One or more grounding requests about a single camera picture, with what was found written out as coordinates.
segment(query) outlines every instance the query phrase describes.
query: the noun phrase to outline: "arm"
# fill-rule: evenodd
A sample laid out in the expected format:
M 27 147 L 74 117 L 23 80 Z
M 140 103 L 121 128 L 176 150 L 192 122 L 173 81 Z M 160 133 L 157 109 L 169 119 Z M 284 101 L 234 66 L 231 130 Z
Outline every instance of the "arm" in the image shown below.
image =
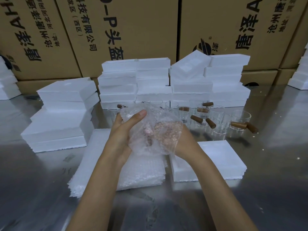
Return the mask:
M 121 116 L 117 115 L 102 155 L 66 231 L 107 230 L 120 172 L 131 153 L 128 146 L 129 130 L 146 114 L 142 110 L 124 124 L 121 124 Z
M 186 126 L 175 153 L 186 160 L 196 173 L 217 231 L 258 230 Z

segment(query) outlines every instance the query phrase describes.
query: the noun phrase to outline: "cardboard box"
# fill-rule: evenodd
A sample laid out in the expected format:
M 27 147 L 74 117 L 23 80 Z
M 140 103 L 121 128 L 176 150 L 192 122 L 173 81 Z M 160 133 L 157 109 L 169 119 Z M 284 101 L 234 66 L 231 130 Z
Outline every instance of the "cardboard box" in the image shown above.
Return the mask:
M 305 45 L 308 41 L 308 6 L 306 6 L 304 13 L 297 25 L 295 33 L 291 39 L 285 56 L 279 66 L 282 69 L 296 68 L 301 56 L 305 52 Z
M 287 85 L 296 69 L 279 69 L 273 85 Z
M 246 54 L 244 70 L 278 69 L 307 0 L 183 0 L 179 59 Z
M 178 0 L 56 0 L 83 77 L 101 64 L 176 59 Z
M 244 71 L 240 82 L 243 86 L 253 86 L 254 83 L 258 85 L 272 85 L 277 75 L 277 70 L 264 70 L 264 71 Z
M 55 81 L 60 81 L 61 79 L 46 79 L 46 80 L 29 80 L 29 81 L 19 81 L 17 86 L 22 94 L 25 95 L 37 95 L 37 90 L 46 87 Z
M 81 77 L 54 0 L 0 0 L 0 19 L 0 54 L 18 80 Z

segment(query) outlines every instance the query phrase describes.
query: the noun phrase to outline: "bubble wrap sheet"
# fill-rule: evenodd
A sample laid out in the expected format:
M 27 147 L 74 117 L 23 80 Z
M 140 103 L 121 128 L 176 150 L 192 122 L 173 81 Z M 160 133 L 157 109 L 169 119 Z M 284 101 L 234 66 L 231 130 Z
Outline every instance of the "bubble wrap sheet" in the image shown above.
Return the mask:
M 110 129 L 94 130 L 83 159 L 68 183 L 72 197 L 82 196 L 109 134 Z M 117 190 L 162 184 L 165 179 L 165 166 L 163 155 L 151 157 L 131 154 L 121 170 Z
M 182 121 L 167 109 L 137 103 L 120 111 L 124 122 L 145 109 L 147 115 L 130 130 L 129 147 L 135 155 L 167 155 L 174 153 L 182 133 Z

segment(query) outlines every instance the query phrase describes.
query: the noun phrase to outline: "stainless steel tabletop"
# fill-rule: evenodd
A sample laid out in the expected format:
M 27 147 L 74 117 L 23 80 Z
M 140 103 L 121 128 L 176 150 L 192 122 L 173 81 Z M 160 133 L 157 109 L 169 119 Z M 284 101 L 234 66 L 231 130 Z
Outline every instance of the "stainless steel tabletop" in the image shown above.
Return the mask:
M 247 166 L 227 183 L 259 230 L 308 230 L 308 91 L 252 87 L 244 110 L 258 134 L 225 136 L 189 125 L 198 141 L 226 139 Z M 65 230 L 78 204 L 67 183 L 85 147 L 35 154 L 20 133 L 42 106 L 36 99 L 0 101 L 0 230 Z M 238 108 L 228 108 L 231 112 Z M 99 104 L 95 128 L 109 128 Z M 116 193 L 109 230 L 215 230 L 198 182 L 174 183 L 170 167 L 160 186 Z

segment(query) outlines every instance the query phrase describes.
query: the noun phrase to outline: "wooden handle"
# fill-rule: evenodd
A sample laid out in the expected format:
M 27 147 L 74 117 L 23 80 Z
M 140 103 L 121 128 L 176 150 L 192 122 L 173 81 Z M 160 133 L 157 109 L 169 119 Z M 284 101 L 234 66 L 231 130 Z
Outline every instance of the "wooden handle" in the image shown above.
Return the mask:
M 247 129 L 251 131 L 251 133 L 256 134 L 257 132 L 259 132 L 258 128 L 256 128 L 253 124 L 251 124 L 250 122 L 245 122 L 245 124 L 247 125 Z
M 231 122 L 230 125 L 233 126 L 233 127 L 236 127 L 236 128 L 241 128 L 243 130 L 245 130 L 247 128 L 247 124 L 242 123 L 242 122 Z
M 199 112 L 199 113 L 208 113 L 209 110 L 206 109 L 206 108 L 197 108 L 197 112 Z
M 210 118 L 207 118 L 205 121 L 209 124 L 211 129 L 216 128 L 216 124 L 212 120 L 210 120 Z
M 192 119 L 192 120 L 194 120 L 194 121 L 196 121 L 196 122 L 198 122 L 198 123 L 200 123 L 200 124 L 202 124 L 202 122 L 203 122 L 203 119 L 202 119 L 202 118 L 199 118 L 199 117 L 197 117 L 197 116 L 195 116 L 195 115 L 191 115 L 191 116 L 190 116 L 190 119 Z
M 206 102 L 202 104 L 202 106 L 212 106 L 212 105 L 214 105 L 213 102 Z
M 179 107 L 179 110 L 189 112 L 189 107 Z

